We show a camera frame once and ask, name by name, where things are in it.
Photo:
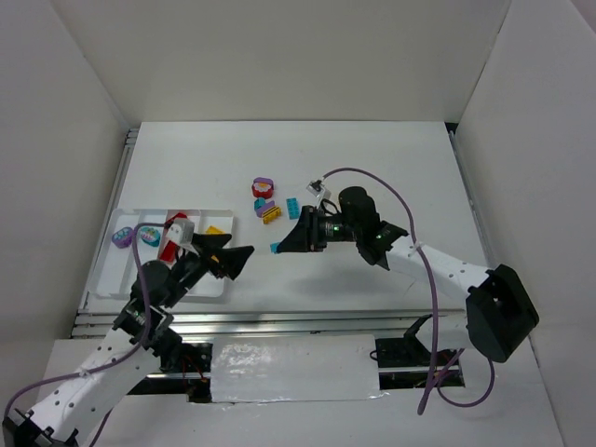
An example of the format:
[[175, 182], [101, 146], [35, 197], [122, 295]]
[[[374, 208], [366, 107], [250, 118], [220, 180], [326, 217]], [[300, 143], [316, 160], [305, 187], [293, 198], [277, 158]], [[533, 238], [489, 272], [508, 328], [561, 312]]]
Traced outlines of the red long brick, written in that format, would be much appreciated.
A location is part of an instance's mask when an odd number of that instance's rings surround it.
[[176, 261], [176, 256], [179, 252], [179, 246], [168, 241], [163, 250], [159, 253], [158, 259], [166, 264], [173, 264]]

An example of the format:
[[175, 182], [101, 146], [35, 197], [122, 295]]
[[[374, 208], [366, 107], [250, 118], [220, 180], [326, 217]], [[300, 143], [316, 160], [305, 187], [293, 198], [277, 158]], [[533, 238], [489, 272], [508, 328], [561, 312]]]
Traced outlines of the yellow striped brick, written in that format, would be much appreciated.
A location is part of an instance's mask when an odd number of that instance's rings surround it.
[[270, 224], [279, 218], [282, 214], [279, 206], [272, 206], [262, 213], [263, 224]]

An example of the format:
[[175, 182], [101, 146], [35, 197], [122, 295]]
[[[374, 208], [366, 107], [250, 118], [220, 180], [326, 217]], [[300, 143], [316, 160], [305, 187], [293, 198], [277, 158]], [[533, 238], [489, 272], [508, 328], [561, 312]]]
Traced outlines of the teal purple brick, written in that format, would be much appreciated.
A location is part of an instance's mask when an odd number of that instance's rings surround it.
[[267, 211], [275, 206], [276, 203], [274, 200], [265, 200], [263, 197], [258, 197], [254, 201], [254, 211], [259, 218], [262, 218]]

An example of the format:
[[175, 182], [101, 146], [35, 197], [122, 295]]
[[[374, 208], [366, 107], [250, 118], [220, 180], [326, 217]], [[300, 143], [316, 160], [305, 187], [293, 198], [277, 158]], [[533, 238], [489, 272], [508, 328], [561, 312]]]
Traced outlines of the teal frog brick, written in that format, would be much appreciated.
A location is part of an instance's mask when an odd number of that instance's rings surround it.
[[143, 226], [138, 231], [138, 236], [141, 241], [151, 247], [158, 247], [160, 245], [161, 233], [153, 226]]

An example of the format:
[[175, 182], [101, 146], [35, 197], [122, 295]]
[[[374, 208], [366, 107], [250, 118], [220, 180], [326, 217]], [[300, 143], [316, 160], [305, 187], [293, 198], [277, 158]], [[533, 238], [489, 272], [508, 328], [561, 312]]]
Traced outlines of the purple paw brick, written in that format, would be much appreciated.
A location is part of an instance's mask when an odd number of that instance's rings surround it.
[[134, 230], [125, 226], [115, 231], [111, 237], [112, 243], [119, 249], [125, 249], [132, 243]]

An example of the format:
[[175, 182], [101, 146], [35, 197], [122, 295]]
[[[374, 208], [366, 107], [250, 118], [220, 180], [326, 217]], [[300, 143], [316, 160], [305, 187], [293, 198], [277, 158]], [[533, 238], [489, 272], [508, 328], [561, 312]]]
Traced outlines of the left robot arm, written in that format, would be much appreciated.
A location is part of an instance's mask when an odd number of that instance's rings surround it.
[[206, 275], [235, 279], [254, 252], [230, 248], [229, 234], [193, 235], [190, 248], [172, 265], [138, 263], [129, 301], [112, 328], [71, 373], [42, 380], [53, 391], [28, 410], [10, 399], [2, 421], [7, 446], [79, 446], [97, 441], [114, 407], [161, 364], [177, 363], [182, 337], [170, 324], [170, 310]]

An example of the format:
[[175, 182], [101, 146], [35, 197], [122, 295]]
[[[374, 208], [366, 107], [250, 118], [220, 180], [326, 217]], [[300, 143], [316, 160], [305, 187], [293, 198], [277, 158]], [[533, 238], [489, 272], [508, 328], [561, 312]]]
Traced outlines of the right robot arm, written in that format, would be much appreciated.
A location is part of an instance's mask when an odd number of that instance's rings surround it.
[[461, 261], [414, 242], [403, 228], [383, 220], [360, 186], [340, 192], [335, 213], [323, 205], [303, 206], [297, 224], [277, 251], [322, 252], [331, 243], [352, 242], [370, 265], [434, 286], [464, 307], [461, 318], [422, 318], [411, 331], [426, 350], [475, 348], [504, 363], [537, 326], [539, 316], [518, 273]]

